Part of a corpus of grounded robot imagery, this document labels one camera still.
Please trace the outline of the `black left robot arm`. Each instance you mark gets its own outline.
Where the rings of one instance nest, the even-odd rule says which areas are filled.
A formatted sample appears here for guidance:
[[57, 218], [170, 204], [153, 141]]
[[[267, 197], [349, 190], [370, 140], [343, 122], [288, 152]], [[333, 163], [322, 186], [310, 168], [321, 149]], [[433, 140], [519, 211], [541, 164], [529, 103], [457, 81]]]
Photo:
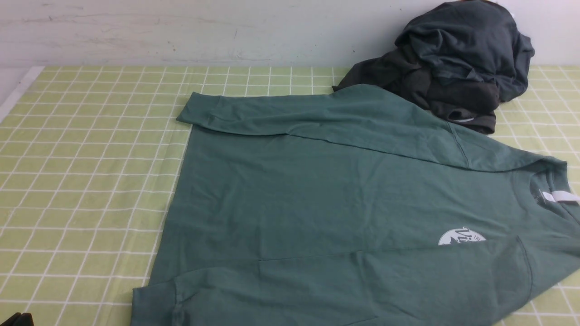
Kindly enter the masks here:
[[34, 326], [33, 316], [30, 313], [15, 313], [0, 326]]

